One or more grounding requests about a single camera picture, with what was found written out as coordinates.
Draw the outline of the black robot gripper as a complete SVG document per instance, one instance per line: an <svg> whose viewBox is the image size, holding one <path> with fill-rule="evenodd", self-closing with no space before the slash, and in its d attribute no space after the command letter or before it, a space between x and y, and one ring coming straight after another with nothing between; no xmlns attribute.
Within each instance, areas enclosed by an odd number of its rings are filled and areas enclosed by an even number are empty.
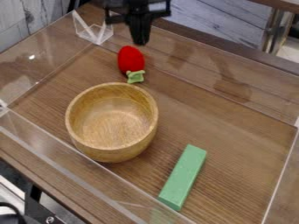
<svg viewBox="0 0 299 224"><path fill-rule="evenodd" d="M151 10L151 4L163 4L159 10ZM129 20L129 31L136 45L144 46L149 40L152 19L171 15L171 0L104 0L105 22L111 24L127 23Z"/></svg>

